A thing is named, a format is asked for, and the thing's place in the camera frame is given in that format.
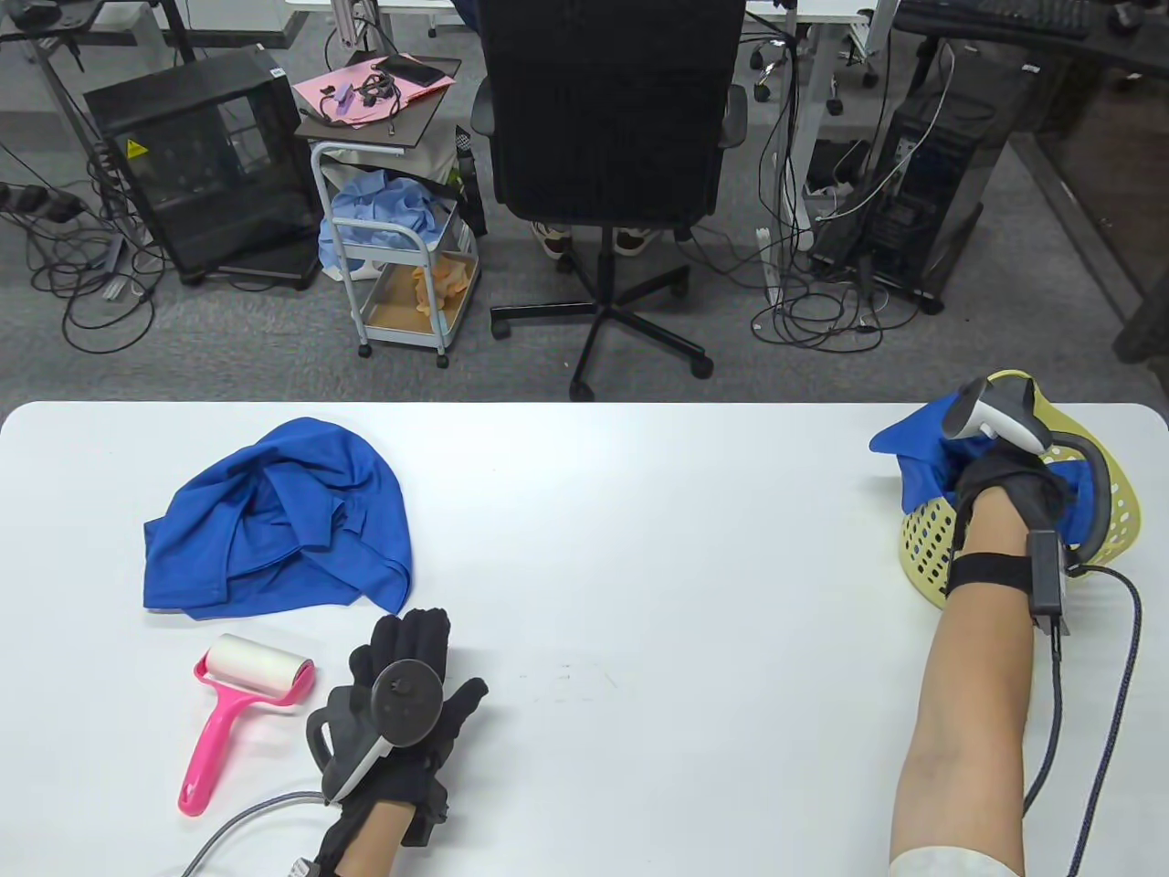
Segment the person's right hand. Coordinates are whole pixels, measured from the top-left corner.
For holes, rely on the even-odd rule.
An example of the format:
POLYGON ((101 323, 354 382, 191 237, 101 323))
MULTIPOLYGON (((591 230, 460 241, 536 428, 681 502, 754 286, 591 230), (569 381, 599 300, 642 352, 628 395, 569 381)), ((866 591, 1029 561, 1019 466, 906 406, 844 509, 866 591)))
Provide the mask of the person's right hand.
POLYGON ((964 548, 975 502, 992 488, 1005 490, 1029 531, 1056 531, 1075 500, 1068 481, 1039 456, 999 438, 964 465, 953 485, 953 550, 964 548))

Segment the person's left hand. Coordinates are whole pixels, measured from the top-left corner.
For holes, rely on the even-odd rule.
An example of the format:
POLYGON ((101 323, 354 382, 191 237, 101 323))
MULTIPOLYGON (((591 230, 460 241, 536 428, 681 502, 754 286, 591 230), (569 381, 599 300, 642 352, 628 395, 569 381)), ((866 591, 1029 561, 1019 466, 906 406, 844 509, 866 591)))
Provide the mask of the person's left hand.
POLYGON ((309 714, 321 796, 340 807, 316 873, 389 873, 397 849, 426 847, 447 822, 449 793, 438 774, 489 690, 471 678, 444 693, 449 634, 442 608, 380 619, 350 655, 351 684, 330 690, 309 714))

